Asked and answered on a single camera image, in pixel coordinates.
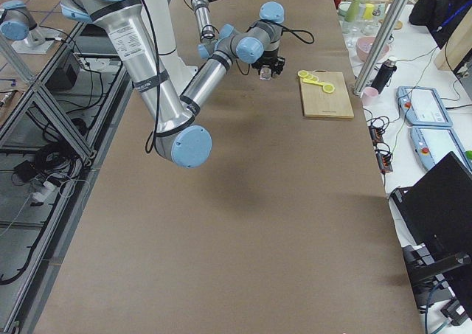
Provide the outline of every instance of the pink bowl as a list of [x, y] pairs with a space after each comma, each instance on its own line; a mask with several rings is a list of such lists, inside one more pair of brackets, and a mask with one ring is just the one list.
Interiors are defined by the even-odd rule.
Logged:
[[[361, 61], [365, 61], [367, 59], [367, 55], [369, 54], [370, 48], [372, 47], [372, 43], [374, 42], [375, 37], [361, 37], [355, 43], [355, 52]], [[385, 44], [383, 47], [381, 56], [379, 60], [382, 59], [385, 55], [388, 54], [390, 47], [388, 44]]]

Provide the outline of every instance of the table surface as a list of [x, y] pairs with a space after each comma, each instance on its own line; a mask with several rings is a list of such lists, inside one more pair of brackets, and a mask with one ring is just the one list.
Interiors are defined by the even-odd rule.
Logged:
[[[271, 0], [211, 4], [245, 30]], [[35, 333], [421, 333], [364, 113], [303, 117], [296, 72], [354, 83], [333, 0], [275, 0], [289, 33], [276, 80], [233, 67], [198, 116], [209, 160], [184, 170], [144, 144], [134, 94]], [[171, 4], [179, 54], [198, 30]]]
[[[392, 162], [393, 173], [386, 174], [385, 190], [390, 193], [397, 187], [410, 187], [414, 185], [426, 173], [416, 156], [413, 144], [409, 137], [409, 124], [404, 123], [404, 115], [400, 115], [398, 119], [398, 105], [396, 99], [396, 89], [398, 86], [423, 86], [432, 87], [438, 91], [438, 94], [447, 100], [443, 100], [446, 107], [471, 104], [471, 99], [464, 90], [456, 76], [449, 70], [440, 71], [434, 65], [434, 59], [440, 52], [428, 29], [423, 26], [413, 26], [408, 22], [409, 13], [412, 11], [413, 5], [406, 5], [404, 11], [400, 15], [403, 27], [393, 31], [393, 42], [390, 44], [389, 55], [394, 55], [401, 59], [397, 64], [397, 71], [392, 75], [392, 79], [388, 86], [382, 91], [379, 98], [371, 105], [365, 108], [367, 119], [373, 116], [387, 116], [393, 121], [386, 129], [383, 135], [385, 142], [394, 151]], [[355, 44], [356, 39], [361, 36], [360, 33], [355, 35], [345, 35], [346, 44]], [[355, 47], [348, 48], [350, 53], [350, 62], [355, 74], [358, 74], [362, 67], [362, 62], [355, 53]], [[457, 136], [461, 140], [466, 150], [472, 149], [472, 107], [463, 108], [454, 111], [448, 111], [453, 122], [453, 128]], [[413, 237], [410, 235], [406, 224], [403, 221], [396, 206], [391, 202], [392, 216], [395, 220], [395, 226], [398, 238], [402, 246], [415, 244]], [[434, 328], [445, 320], [439, 309], [445, 305], [440, 302], [433, 306], [429, 311], [429, 327], [432, 332]], [[446, 327], [442, 333], [471, 333], [472, 321], [468, 319], [460, 327]]]
[[[11, 0], [0, 0], [0, 4]], [[21, 0], [25, 3], [31, 15], [38, 23], [38, 25], [60, 29], [66, 33], [70, 33], [77, 22], [70, 21], [65, 18], [60, 11], [60, 0]], [[46, 54], [19, 54], [19, 57], [26, 63], [29, 70], [37, 75], [43, 71], [48, 62], [59, 49], [60, 43], [54, 43]], [[0, 79], [15, 79], [16, 86], [12, 87], [9, 81], [0, 80], [0, 91], [9, 91], [11, 89], [18, 89], [25, 92], [28, 89], [28, 84], [23, 82], [18, 76], [15, 69], [7, 62], [3, 55], [0, 55]], [[15, 100], [6, 104], [0, 113], [0, 127], [11, 114], [21, 95], [17, 94]]]

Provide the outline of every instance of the white table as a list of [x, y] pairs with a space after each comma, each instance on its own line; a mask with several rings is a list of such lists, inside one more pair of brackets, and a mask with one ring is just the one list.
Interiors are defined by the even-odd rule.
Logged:
[[[394, 40], [390, 44], [388, 56], [393, 55], [399, 59], [411, 60], [430, 52], [437, 46], [426, 27], [412, 26], [408, 22], [409, 13], [412, 11], [412, 8], [412, 5], [407, 5], [400, 16], [400, 20], [403, 22], [403, 28], [394, 30]], [[345, 35], [345, 40], [348, 44], [348, 42], [352, 40], [352, 36]], [[350, 62], [353, 66], [354, 75], [357, 76], [363, 62], [355, 53], [355, 38], [353, 42], [354, 47], [348, 47], [348, 50], [350, 52]], [[440, 50], [436, 48], [431, 54], [414, 61], [399, 61], [397, 63], [398, 69], [393, 74], [389, 86], [385, 87], [379, 98], [373, 104], [365, 108], [372, 112], [373, 116], [388, 116], [391, 121], [396, 120], [398, 118], [398, 104], [395, 92], [398, 86], [434, 87], [442, 98], [458, 99], [456, 102], [444, 100], [443, 102], [446, 107], [470, 104], [471, 99], [462, 85], [459, 82], [454, 84], [457, 80], [454, 74], [450, 71], [440, 71], [434, 65], [433, 61], [439, 52]], [[454, 91], [453, 84], [460, 98]], [[463, 147], [466, 150], [472, 150], [472, 134], [470, 133], [472, 130], [472, 107], [448, 111], [448, 113], [453, 121], [453, 128], [461, 140]], [[370, 113], [366, 111], [366, 119], [370, 118]], [[409, 137], [409, 125], [403, 122], [404, 118], [403, 114], [401, 114], [400, 119], [391, 123], [386, 129], [386, 133], [383, 135], [384, 141], [392, 149], [395, 146], [395, 140], [397, 141], [394, 151], [395, 156], [392, 162], [393, 172], [386, 174], [385, 190], [387, 194], [397, 187], [412, 186], [426, 173], [414, 151], [412, 141]], [[402, 247], [408, 244], [415, 244], [393, 202], [390, 203], [390, 209], [392, 210], [392, 216], [395, 220], [398, 238]], [[440, 313], [440, 308], [443, 307], [445, 303], [446, 302], [438, 302], [430, 308], [428, 312], [428, 328], [430, 333], [444, 322], [445, 317]], [[472, 333], [472, 321], [468, 319], [460, 327], [447, 326], [441, 333], [470, 334]]]

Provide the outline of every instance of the blue and white device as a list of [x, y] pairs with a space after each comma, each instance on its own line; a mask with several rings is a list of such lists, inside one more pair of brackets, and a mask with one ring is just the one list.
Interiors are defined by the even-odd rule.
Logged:
[[451, 118], [434, 88], [398, 87], [397, 101], [412, 125], [452, 126]]
[[449, 152], [454, 152], [462, 163], [469, 170], [472, 170], [472, 161], [466, 157], [465, 149], [453, 128], [413, 126], [410, 130], [410, 137], [414, 149], [426, 170], [434, 167]]

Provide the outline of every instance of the blue lanyard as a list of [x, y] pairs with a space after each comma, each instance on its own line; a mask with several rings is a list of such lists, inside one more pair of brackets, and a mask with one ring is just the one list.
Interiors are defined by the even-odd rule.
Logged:
[[[433, 31], [433, 33], [439, 32], [444, 26], [447, 26], [450, 21], [452, 21], [457, 15], [459, 15], [463, 10], [465, 10], [467, 7], [469, 7], [472, 4], [472, 0], [467, 1], [462, 7], [460, 7], [455, 13], [453, 13], [452, 16], [450, 16], [448, 19], [446, 19], [444, 22], [441, 23], [441, 25]], [[449, 3], [448, 5], [448, 14], [449, 11], [451, 10], [452, 4]]]

